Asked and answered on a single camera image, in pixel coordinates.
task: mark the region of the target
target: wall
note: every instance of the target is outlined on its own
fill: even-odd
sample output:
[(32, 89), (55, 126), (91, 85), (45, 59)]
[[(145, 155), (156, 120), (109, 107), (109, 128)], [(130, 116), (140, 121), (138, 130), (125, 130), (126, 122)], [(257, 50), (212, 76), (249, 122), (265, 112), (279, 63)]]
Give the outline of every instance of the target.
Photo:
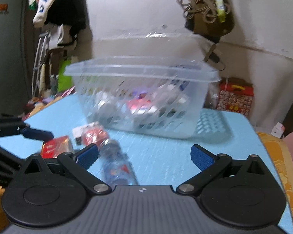
[[(250, 121), (264, 128), (282, 122), (293, 102), (293, 0), (231, 0), (236, 25), (217, 48), (227, 69), (254, 84)], [(202, 60), (204, 39), (135, 38), (116, 35), (184, 30), (176, 0), (87, 0), (90, 28), (81, 32), (80, 60), (107, 55), (176, 56)]]

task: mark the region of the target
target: clear water bottle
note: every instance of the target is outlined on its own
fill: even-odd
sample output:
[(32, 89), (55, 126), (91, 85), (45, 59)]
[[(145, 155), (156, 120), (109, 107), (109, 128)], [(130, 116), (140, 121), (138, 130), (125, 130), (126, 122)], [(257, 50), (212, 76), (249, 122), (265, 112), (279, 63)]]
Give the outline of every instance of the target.
[(100, 145), (104, 182), (114, 190), (116, 185), (137, 185), (135, 175), (117, 141), (107, 139)]

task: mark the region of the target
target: door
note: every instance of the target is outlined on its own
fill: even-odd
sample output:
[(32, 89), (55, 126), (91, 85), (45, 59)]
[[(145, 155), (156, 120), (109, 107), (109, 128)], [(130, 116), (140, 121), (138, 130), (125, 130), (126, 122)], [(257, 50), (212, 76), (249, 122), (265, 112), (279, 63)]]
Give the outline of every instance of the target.
[(0, 115), (20, 115), (29, 99), (21, 54), (22, 0), (0, 4), (8, 4), (0, 13)]

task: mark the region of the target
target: translucent storage bin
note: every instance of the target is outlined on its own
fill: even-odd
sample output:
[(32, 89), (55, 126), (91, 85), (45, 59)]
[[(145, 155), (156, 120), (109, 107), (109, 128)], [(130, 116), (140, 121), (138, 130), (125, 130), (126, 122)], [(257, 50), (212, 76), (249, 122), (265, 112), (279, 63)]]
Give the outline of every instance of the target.
[(220, 80), (204, 62), (121, 56), (66, 67), (88, 122), (107, 128), (188, 138), (196, 129), (208, 84)]

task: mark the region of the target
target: blue table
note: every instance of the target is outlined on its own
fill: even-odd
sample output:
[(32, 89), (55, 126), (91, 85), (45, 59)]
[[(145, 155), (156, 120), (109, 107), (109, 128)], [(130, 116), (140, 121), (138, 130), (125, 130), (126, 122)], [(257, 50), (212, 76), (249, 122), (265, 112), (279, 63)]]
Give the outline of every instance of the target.
[[(87, 123), (76, 95), (66, 97), (42, 110), (26, 121), (33, 128), (52, 131), (55, 137), (69, 135), (72, 128)], [(193, 144), (199, 144), (214, 154), (226, 153), (234, 159), (246, 159), (250, 154), (259, 155), (274, 177), (281, 184), (277, 171), (265, 147), (249, 121), (242, 115), (204, 109), (201, 113), (197, 135), (188, 140), (161, 138), (123, 131), (108, 130), (110, 137), (119, 141), (135, 171), (140, 185), (167, 185), (176, 187), (193, 177), (200, 170), (190, 159)], [(22, 136), (0, 138), (0, 145), (20, 158), (40, 152), (41, 142)], [(89, 172), (101, 178), (101, 164), (97, 161)], [(293, 233), (289, 206), (279, 226), (288, 234)]]

